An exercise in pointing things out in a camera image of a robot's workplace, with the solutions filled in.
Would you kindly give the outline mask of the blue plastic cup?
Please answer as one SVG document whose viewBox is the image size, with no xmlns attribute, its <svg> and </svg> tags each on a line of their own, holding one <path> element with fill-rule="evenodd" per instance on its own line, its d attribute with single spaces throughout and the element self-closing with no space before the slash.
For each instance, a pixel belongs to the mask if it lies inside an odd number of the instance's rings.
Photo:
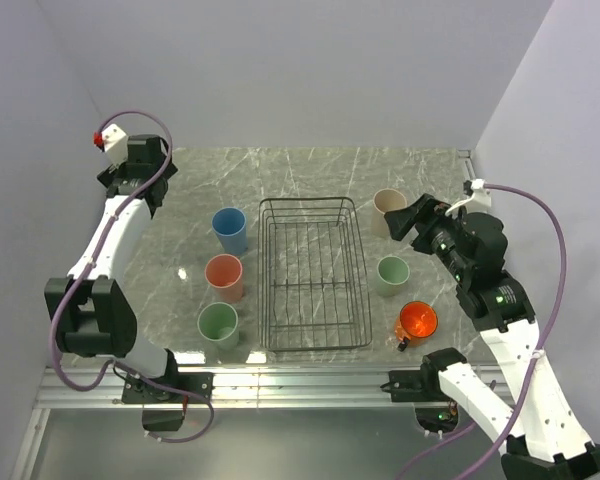
<svg viewBox="0 0 600 480">
<path fill-rule="evenodd" d="M 234 256 L 241 256 L 248 248 L 246 228 L 246 215 L 239 208 L 222 208 L 212 218 L 212 230 L 224 252 Z"/>
</svg>

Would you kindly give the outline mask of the pink plastic cup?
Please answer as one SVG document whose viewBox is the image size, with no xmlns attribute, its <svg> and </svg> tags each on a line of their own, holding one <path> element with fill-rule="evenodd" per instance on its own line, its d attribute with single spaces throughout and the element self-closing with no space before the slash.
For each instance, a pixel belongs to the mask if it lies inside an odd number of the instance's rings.
<svg viewBox="0 0 600 480">
<path fill-rule="evenodd" d="M 239 258 L 219 254 L 206 264 L 205 278 L 218 297 L 226 303 L 237 303 L 244 292 L 243 266 Z"/>
</svg>

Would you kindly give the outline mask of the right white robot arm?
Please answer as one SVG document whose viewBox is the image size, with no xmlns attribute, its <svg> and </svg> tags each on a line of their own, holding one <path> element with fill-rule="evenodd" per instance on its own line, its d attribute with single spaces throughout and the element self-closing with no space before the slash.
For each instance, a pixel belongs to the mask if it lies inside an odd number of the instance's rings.
<svg viewBox="0 0 600 480">
<path fill-rule="evenodd" d="M 600 473 L 600 444 L 578 422 L 540 344 L 535 312 L 523 286 L 504 268 L 503 223 L 424 194 L 390 211 L 390 236 L 417 233 L 411 245 L 436 256 L 455 279 L 456 297 L 487 344 L 515 402 L 509 407 L 453 348 L 424 357 L 420 386 L 449 397 L 490 437 L 508 479 L 589 479 Z"/>
</svg>

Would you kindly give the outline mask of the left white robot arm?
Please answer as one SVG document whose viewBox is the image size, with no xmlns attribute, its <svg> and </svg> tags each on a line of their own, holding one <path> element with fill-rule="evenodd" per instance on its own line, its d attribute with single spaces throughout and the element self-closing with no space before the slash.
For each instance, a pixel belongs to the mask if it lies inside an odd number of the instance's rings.
<svg viewBox="0 0 600 480">
<path fill-rule="evenodd" d="M 121 362 L 134 377 L 147 377 L 145 388 L 157 401 L 169 402 L 180 393 L 182 381 L 172 371 L 173 355 L 139 333 L 119 280 L 177 171 L 172 139 L 106 131 L 95 134 L 94 142 L 107 155 L 119 147 L 126 155 L 97 177 L 106 189 L 106 200 L 87 248 L 66 276 L 51 278 L 45 286 L 52 366 L 66 386 L 86 392 L 100 382 L 80 385 L 70 380 L 60 365 L 62 354 L 101 356 L 107 366 Z"/>
</svg>

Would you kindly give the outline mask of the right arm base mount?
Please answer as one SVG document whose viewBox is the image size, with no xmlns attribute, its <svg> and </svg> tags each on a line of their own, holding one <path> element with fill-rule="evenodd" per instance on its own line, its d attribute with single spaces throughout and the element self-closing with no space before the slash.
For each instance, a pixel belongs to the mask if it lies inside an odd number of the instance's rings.
<svg viewBox="0 0 600 480">
<path fill-rule="evenodd" d="M 444 436 L 459 423 L 457 404 L 435 387 L 420 370 L 392 370 L 380 385 L 392 403 L 410 403 L 418 426 L 424 433 Z"/>
</svg>

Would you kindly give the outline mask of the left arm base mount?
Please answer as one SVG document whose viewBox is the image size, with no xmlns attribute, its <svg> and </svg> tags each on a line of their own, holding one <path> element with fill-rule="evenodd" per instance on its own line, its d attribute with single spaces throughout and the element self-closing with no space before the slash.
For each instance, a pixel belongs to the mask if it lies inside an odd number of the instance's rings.
<svg viewBox="0 0 600 480">
<path fill-rule="evenodd" d="M 165 443 L 184 443 L 200 438 L 211 427 L 215 410 L 211 404 L 214 375 L 207 372 L 179 373 L 174 381 L 146 381 L 128 375 L 124 382 L 121 403 L 142 408 L 142 427 L 156 440 Z M 176 433 L 183 426 L 191 406 L 207 407 L 206 424 L 195 434 L 184 438 L 165 438 L 163 434 Z"/>
</svg>

